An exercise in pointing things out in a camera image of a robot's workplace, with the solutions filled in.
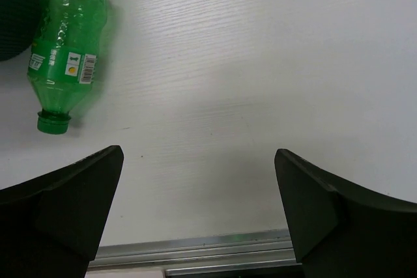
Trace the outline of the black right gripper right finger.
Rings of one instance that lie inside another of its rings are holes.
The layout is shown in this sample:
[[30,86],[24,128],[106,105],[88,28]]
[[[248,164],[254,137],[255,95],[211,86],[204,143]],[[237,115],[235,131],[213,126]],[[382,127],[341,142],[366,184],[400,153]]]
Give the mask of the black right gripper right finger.
[[329,173],[287,149],[274,158],[306,277],[415,277],[416,204]]

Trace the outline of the green plastic soda bottle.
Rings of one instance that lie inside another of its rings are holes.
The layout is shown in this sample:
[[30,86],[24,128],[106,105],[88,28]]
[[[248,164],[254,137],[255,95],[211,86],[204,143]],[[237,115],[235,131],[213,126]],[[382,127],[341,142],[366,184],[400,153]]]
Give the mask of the green plastic soda bottle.
[[108,19],[107,0],[40,0],[28,80],[41,105],[39,131],[67,132],[70,112],[90,93]]

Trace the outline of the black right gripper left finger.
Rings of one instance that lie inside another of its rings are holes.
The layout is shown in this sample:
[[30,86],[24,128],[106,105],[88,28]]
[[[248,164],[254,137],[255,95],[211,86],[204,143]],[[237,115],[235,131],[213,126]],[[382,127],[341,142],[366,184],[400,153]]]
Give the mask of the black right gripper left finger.
[[84,277],[96,257],[124,154],[111,145],[1,190],[1,276]]

